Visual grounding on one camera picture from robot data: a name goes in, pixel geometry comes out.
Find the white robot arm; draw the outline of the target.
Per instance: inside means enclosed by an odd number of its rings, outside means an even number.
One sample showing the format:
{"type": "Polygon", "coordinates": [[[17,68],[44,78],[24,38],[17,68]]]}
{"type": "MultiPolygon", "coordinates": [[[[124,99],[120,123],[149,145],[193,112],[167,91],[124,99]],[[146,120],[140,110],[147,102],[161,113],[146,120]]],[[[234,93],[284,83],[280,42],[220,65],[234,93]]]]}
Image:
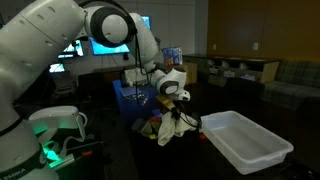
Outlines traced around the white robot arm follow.
{"type": "Polygon", "coordinates": [[[188,101],[186,72],[158,69],[159,47],[141,15],[114,0],[35,0],[0,30],[0,179],[59,180],[43,144],[14,102],[74,41],[88,37],[116,48],[126,45],[158,93],[188,101]]]}

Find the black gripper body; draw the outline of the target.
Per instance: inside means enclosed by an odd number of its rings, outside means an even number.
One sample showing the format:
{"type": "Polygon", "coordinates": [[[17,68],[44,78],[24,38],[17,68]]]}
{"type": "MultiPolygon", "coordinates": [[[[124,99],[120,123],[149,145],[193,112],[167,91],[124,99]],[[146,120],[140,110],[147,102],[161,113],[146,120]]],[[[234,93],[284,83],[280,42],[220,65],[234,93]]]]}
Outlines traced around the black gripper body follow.
{"type": "Polygon", "coordinates": [[[186,116],[182,116],[182,112],[176,107],[174,106],[170,112],[172,113],[172,117],[175,120],[182,120],[183,122],[187,121],[187,117],[186,116]]]}

